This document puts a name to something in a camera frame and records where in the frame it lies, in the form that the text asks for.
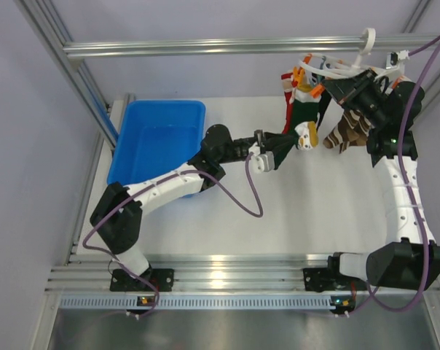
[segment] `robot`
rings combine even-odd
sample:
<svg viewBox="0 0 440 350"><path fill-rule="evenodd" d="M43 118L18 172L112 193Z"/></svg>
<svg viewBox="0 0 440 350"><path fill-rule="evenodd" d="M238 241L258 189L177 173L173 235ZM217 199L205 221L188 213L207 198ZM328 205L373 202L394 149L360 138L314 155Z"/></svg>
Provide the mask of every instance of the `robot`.
<svg viewBox="0 0 440 350"><path fill-rule="evenodd" d="M327 268L305 269L306 290L348 289L355 281L362 285L361 289L366 289L366 281L377 287L419 289L423 271L423 241L396 159L401 118L415 84L397 80L396 86L392 86L387 94L386 88L382 91L377 74L371 69L347 79L325 79L322 84L340 106L359 111L373 126L367 152L382 185L387 240L386 245L375 252L335 252L329 256ZM407 176L421 217L425 220L416 180L417 151L412 132L408 130L420 112L423 97L421 89L409 113L402 150ZM225 175L221 164L251 157L256 172L278 170L298 142L297 137L291 134L263 131L256 131L253 137L232 140L226 126L214 125L207 130L200 151L169 174L126 187L119 183L110 184L91 216L91 224L95 227L117 204L152 184L150 190L134 198L98 229L100 237L122 264L136 275L149 279L152 272L150 263L136 243L141 219L145 215L177 198L214 186L211 178L220 180ZM203 171L210 176L194 171ZM427 223L424 224L430 257L427 289L440 274L440 246L436 245Z"/></svg>

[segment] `white plastic hook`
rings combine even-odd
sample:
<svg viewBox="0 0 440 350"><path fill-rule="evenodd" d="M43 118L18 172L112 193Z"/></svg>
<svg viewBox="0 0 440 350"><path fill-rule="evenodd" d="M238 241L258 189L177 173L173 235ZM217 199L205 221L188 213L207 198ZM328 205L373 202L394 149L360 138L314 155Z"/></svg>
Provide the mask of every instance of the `white plastic hook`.
<svg viewBox="0 0 440 350"><path fill-rule="evenodd" d="M359 54L356 57L351 68L360 68L361 61L363 60L363 56L369 55L370 52L372 51L372 48L374 47L374 43L375 43L375 29L365 28L363 30L363 34L361 37L366 39L366 46L364 46L362 50L359 50Z"/></svg>

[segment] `blue bin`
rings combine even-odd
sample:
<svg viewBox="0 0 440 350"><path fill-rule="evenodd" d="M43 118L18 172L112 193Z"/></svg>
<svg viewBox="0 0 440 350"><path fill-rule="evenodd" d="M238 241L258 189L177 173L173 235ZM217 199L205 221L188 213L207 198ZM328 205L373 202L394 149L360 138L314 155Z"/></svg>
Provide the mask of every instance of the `blue bin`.
<svg viewBox="0 0 440 350"><path fill-rule="evenodd" d="M126 108L107 184L153 179L200 149L205 106L199 101L134 101Z"/></svg>

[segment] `perforated metal strip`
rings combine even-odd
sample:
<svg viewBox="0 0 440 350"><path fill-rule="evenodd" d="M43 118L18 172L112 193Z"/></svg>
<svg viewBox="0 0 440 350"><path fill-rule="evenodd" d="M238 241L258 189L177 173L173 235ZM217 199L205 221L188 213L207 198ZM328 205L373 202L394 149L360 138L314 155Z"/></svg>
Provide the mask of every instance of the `perforated metal strip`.
<svg viewBox="0 0 440 350"><path fill-rule="evenodd" d="M61 308L147 309L136 295L64 295ZM330 310L328 295L161 295L159 310Z"/></svg>

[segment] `brown striped cloth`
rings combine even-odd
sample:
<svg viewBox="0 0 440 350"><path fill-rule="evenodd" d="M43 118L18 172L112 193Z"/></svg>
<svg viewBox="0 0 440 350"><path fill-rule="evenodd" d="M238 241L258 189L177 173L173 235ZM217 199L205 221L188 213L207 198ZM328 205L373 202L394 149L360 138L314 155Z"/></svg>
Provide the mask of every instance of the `brown striped cloth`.
<svg viewBox="0 0 440 350"><path fill-rule="evenodd" d="M323 140L327 148L339 145L339 152L351 146L366 146L371 123L359 111L344 111L342 119Z"/></svg>

